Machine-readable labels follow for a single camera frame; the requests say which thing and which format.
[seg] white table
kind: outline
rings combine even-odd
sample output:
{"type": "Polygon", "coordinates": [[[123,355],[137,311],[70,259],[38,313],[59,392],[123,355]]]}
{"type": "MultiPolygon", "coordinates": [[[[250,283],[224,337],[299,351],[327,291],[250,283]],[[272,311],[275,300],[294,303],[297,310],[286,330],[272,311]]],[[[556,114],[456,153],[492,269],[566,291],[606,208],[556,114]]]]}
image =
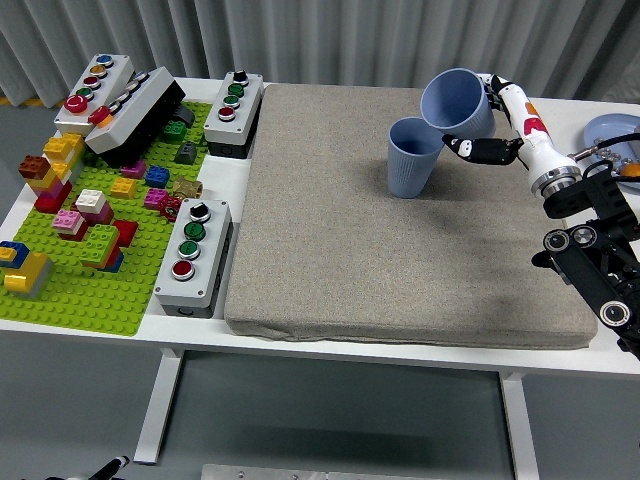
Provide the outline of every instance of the white table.
{"type": "MultiPolygon", "coordinates": [[[[221,84],[218,80],[199,79],[178,79],[178,82],[185,90],[187,99],[206,103],[213,102],[221,84]]],[[[582,129],[589,120],[607,113],[628,113],[640,116],[638,105],[552,99],[533,99],[533,103],[551,133],[556,148],[567,154],[582,148],[582,129]]],[[[202,198],[227,200],[234,222],[242,220],[250,166],[250,159],[237,160],[207,155],[200,172],[199,179],[206,179],[203,181],[205,188],[202,198]]],[[[524,169],[522,182],[526,182],[524,169]]],[[[640,212],[639,196],[627,195],[627,198],[632,208],[640,212]]],[[[35,196],[29,187],[25,186],[0,227],[1,239],[13,238],[34,201],[35,196]]],[[[589,213],[581,214],[569,221],[577,222],[587,218],[589,213]]],[[[545,233],[540,232],[541,239],[545,233]]],[[[640,254],[637,245],[634,249],[637,255],[640,254]]],[[[226,268],[220,299],[225,297],[228,278],[229,268],[226,268]]],[[[185,350],[498,372],[511,437],[514,467],[518,478],[538,478],[522,389],[521,380],[524,375],[527,373],[597,375],[640,379],[640,363],[633,355],[621,352],[616,345],[617,336],[602,326],[589,348],[572,351],[501,350],[333,341],[293,343],[235,335],[223,320],[223,308],[224,302],[219,301],[212,319],[169,317],[164,314],[155,298],[152,298],[140,328],[133,337],[1,319],[0,331],[47,334],[52,338],[160,348],[163,356],[134,457],[136,462],[147,464],[154,464],[157,460],[185,350]]]]}

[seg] green button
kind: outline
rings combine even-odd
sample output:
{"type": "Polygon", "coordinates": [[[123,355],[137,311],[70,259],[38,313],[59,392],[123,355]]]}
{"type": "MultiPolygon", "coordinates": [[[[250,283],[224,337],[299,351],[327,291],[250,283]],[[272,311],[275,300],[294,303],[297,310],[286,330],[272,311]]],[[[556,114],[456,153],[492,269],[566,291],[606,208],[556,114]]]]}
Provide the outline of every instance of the green button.
{"type": "Polygon", "coordinates": [[[240,99],[235,95],[228,95],[222,100],[227,107],[236,108],[240,105],[240,99]]]}
{"type": "Polygon", "coordinates": [[[244,96],[244,87],[239,83],[232,83],[229,85],[227,91],[229,92],[229,95],[235,95],[238,98],[242,98],[244,96]]]}
{"type": "Polygon", "coordinates": [[[178,251],[180,252],[180,256],[187,260],[193,260],[198,258],[200,254],[200,247],[193,240],[185,240],[178,247],[178,251]]]}
{"type": "Polygon", "coordinates": [[[188,240],[199,242],[205,236],[204,226],[198,222],[189,222],[184,226],[184,235],[188,240]]]}

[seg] red lego brick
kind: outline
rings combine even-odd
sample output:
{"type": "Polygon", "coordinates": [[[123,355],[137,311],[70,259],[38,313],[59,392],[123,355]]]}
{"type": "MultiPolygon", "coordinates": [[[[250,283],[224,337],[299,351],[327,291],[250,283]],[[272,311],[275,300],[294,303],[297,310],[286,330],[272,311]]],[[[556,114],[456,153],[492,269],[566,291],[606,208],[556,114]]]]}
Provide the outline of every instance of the red lego brick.
{"type": "Polygon", "coordinates": [[[138,222],[132,222],[129,220],[116,220],[113,222],[113,226],[118,229],[120,236],[118,237],[118,246],[127,248],[131,246],[133,237],[138,231],[138,222]]]}
{"type": "Polygon", "coordinates": [[[107,263],[103,268],[113,267],[115,263],[118,261],[119,255],[120,255],[120,247],[116,242],[116,244],[113,246],[113,249],[111,250],[111,254],[109,255],[109,258],[107,259],[107,263]]]}
{"type": "Polygon", "coordinates": [[[72,242],[81,242],[84,239],[84,235],[85,233],[87,233],[87,229],[89,228],[89,224],[87,222],[82,222],[82,226],[80,227],[80,230],[78,230],[78,233],[76,233],[75,235],[72,234],[66,234],[66,233],[58,233],[58,235],[60,235],[60,238],[62,238],[63,240],[71,240],[72,242]]]}
{"type": "Polygon", "coordinates": [[[62,187],[62,190],[60,191],[60,195],[58,195],[56,198],[39,197],[36,200],[36,203],[33,204],[33,206],[40,213],[50,213],[52,215],[57,214],[58,210],[62,208],[62,204],[64,203],[64,201],[67,199],[69,192],[71,192],[72,186],[73,185],[71,185],[71,182],[65,183],[64,187],[62,187]]]}

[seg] red button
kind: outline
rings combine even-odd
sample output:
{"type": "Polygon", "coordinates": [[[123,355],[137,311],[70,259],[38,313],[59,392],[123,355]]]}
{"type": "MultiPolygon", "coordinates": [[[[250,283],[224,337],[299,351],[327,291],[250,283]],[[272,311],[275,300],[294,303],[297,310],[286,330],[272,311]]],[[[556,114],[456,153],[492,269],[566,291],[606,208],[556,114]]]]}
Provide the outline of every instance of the red button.
{"type": "Polygon", "coordinates": [[[85,87],[89,87],[92,90],[95,90],[100,86],[100,80],[98,80],[97,77],[87,77],[82,81],[82,83],[85,87]]]}
{"type": "Polygon", "coordinates": [[[236,111],[231,107],[222,107],[218,110],[218,118],[223,122],[230,122],[236,118],[236,111]]]}
{"type": "Polygon", "coordinates": [[[64,108],[71,113],[82,113],[87,109],[87,99],[82,95],[71,95],[64,101],[64,108]]]}
{"type": "Polygon", "coordinates": [[[176,280],[181,282],[193,277],[194,272],[193,264],[188,260],[179,260],[171,267],[171,273],[173,273],[176,280]]]}
{"type": "Polygon", "coordinates": [[[106,105],[103,105],[101,107],[98,107],[91,115],[89,115],[89,121],[94,125],[98,125],[109,115],[111,115],[111,112],[109,111],[109,107],[107,107],[106,105]]]}

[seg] black wire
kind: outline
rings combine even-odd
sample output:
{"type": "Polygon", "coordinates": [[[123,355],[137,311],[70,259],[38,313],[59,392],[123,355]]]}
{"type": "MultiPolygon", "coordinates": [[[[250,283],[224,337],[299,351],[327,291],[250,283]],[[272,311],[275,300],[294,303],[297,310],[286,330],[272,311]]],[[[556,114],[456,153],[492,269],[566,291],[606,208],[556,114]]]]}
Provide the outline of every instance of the black wire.
{"type": "MultiPolygon", "coordinates": [[[[619,137],[613,137],[610,138],[608,140],[603,140],[602,142],[598,143],[596,145],[596,147],[598,148],[598,150],[602,149],[602,148],[607,148],[610,147],[611,145],[617,145],[618,143],[624,143],[624,142],[632,142],[634,140],[640,140],[640,133],[629,133],[627,135],[621,135],[619,137]]],[[[605,160],[603,162],[596,162],[592,165],[590,165],[585,171],[584,171],[584,176],[586,177],[588,172],[590,172],[591,170],[593,170],[593,167],[596,166],[600,166],[603,165],[604,162],[608,162],[608,160],[605,160]]],[[[617,177],[612,177],[616,182],[624,182],[624,183],[640,183],[640,177],[623,177],[623,176],[617,176],[617,177]]]]}
{"type": "Polygon", "coordinates": [[[622,135],[620,137],[613,137],[613,138],[610,138],[609,140],[603,140],[596,146],[598,147],[598,150],[600,150],[601,148],[607,148],[617,143],[631,142],[633,140],[640,140],[640,133],[629,133],[627,135],[622,135]]]}

